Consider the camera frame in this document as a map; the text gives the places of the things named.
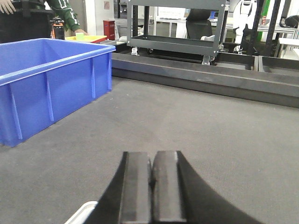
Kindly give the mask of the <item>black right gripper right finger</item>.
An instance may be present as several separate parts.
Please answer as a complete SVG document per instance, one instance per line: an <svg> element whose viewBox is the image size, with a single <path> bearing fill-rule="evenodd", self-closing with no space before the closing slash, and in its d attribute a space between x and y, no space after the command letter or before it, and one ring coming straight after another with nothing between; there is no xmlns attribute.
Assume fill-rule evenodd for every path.
<svg viewBox="0 0 299 224"><path fill-rule="evenodd" d="M212 189L180 151L158 151L153 163L155 224L258 224Z"/></svg>

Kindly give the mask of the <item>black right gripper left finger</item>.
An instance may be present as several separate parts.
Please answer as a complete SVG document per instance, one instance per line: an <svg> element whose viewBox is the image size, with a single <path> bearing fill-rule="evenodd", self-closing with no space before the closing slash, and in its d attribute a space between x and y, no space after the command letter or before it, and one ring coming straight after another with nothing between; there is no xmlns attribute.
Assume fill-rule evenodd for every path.
<svg viewBox="0 0 299 224"><path fill-rule="evenodd" d="M85 224L150 224L151 164L146 152L124 152Z"/></svg>

